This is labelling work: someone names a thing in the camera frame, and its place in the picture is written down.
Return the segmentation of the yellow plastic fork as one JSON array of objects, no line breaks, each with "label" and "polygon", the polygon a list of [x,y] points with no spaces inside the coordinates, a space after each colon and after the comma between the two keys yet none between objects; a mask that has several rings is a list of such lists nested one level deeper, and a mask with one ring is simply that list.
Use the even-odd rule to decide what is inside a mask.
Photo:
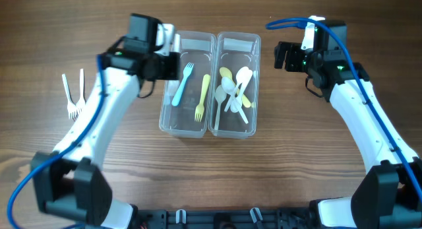
[{"label": "yellow plastic fork", "polygon": [[201,92],[200,92],[200,100],[198,105],[195,108],[195,121],[201,122],[202,117],[204,115],[204,101],[206,98],[206,93],[208,91],[210,84],[210,75],[205,74],[202,79],[202,86],[201,86]]}]

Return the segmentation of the white wide-handle spoon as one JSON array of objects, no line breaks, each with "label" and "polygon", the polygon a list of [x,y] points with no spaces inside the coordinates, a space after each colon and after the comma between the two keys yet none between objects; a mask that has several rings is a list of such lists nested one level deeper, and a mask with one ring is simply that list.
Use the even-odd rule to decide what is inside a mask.
[{"label": "white wide-handle spoon", "polygon": [[253,75],[253,72],[248,67],[242,67],[236,74],[236,87],[235,94],[237,94],[236,99],[242,105],[242,95]]}]

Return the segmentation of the yellow plastic spoon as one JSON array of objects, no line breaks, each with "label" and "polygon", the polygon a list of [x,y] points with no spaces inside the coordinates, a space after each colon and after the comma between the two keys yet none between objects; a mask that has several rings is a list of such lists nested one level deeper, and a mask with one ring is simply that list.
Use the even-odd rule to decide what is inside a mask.
[{"label": "yellow plastic spoon", "polygon": [[[232,83],[234,83],[232,72],[227,67],[220,67],[220,75],[221,77],[227,77]],[[251,107],[250,100],[244,94],[242,95],[241,99],[244,107]]]}]

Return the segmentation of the white slim spoon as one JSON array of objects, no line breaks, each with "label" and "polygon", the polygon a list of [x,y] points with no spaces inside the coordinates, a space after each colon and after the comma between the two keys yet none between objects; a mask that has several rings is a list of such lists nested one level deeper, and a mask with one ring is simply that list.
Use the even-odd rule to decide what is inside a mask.
[{"label": "white slim spoon", "polygon": [[218,130],[218,127],[220,124],[221,105],[227,97],[227,93],[224,91],[222,85],[219,85],[217,87],[214,97],[217,101],[217,110],[216,110],[216,119],[215,119],[214,129]]}]

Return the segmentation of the light blue plastic fork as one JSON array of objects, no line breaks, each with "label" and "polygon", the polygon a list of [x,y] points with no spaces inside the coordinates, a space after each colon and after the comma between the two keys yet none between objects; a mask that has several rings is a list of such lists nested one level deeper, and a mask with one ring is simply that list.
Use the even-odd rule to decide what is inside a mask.
[{"label": "light blue plastic fork", "polygon": [[171,105],[172,106],[178,106],[181,102],[181,98],[183,95],[183,91],[187,82],[187,79],[190,77],[191,73],[193,72],[193,67],[195,66],[194,63],[187,63],[187,65],[185,66],[184,70],[183,70],[183,78],[182,81],[173,97],[173,100],[171,101]]}]

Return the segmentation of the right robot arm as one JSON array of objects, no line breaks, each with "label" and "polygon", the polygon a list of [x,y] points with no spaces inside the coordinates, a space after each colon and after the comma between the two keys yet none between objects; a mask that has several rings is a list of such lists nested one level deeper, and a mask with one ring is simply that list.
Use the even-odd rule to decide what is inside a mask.
[{"label": "right robot arm", "polygon": [[352,196],[311,201],[305,226],[420,228],[421,158],[385,114],[366,70],[352,60],[345,22],[295,17],[266,28],[304,30],[301,43],[276,46],[274,66],[306,74],[311,93],[329,102],[346,123],[366,170]]}]

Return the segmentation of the white plastic spoon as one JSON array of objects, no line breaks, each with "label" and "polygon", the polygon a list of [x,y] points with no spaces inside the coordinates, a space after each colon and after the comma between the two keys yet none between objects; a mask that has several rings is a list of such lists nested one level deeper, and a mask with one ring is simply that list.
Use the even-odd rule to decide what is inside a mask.
[{"label": "white plastic spoon", "polygon": [[223,77],[222,88],[229,95],[229,100],[227,101],[224,111],[226,112],[231,106],[235,106],[235,108],[238,110],[238,113],[241,115],[243,121],[248,124],[249,121],[241,107],[241,104],[237,101],[235,97],[235,85],[233,81],[231,81],[227,77]]},{"label": "white plastic spoon", "polygon": [[226,91],[227,94],[230,95],[230,99],[227,102],[224,111],[228,111],[229,107],[233,104],[234,100],[236,100],[239,105],[241,105],[243,93],[248,85],[253,72],[248,67],[242,67],[238,70],[236,74],[236,85],[233,85],[233,82],[229,80],[227,77],[222,79],[222,87]]}]

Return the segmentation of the white fork angled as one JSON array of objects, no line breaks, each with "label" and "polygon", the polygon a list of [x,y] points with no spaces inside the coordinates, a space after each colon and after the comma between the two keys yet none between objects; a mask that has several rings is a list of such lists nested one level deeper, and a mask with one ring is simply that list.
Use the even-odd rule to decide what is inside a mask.
[{"label": "white fork angled", "polygon": [[175,92],[177,91],[179,81],[168,81],[167,82],[167,89],[164,94],[164,104],[170,105],[171,99],[174,97]]}]

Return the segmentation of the white fork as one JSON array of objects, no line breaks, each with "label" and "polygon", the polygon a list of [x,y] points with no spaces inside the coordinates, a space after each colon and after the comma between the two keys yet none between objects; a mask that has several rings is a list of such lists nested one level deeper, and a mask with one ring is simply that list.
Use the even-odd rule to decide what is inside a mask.
[{"label": "white fork", "polygon": [[63,80],[64,89],[65,89],[65,94],[67,97],[68,117],[69,119],[75,120],[77,118],[76,105],[71,98],[71,92],[70,92],[69,84],[68,84],[67,77],[65,74],[62,74],[62,80]]},{"label": "white fork", "polygon": [[80,115],[80,113],[82,112],[85,104],[86,104],[86,100],[85,100],[85,76],[84,76],[84,69],[80,70],[80,77],[79,77],[79,92],[80,92],[80,97],[78,102],[76,103],[76,110],[77,110],[77,114]]}]

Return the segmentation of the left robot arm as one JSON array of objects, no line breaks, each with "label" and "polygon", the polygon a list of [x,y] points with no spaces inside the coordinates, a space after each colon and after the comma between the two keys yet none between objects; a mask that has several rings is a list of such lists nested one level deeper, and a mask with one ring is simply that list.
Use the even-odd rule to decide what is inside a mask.
[{"label": "left robot arm", "polygon": [[113,197],[102,174],[117,126],[146,81],[179,76],[179,38],[172,24],[132,14],[127,33],[97,57],[98,74],[85,107],[49,154],[31,161],[38,209],[89,228],[136,228],[136,206]]}]

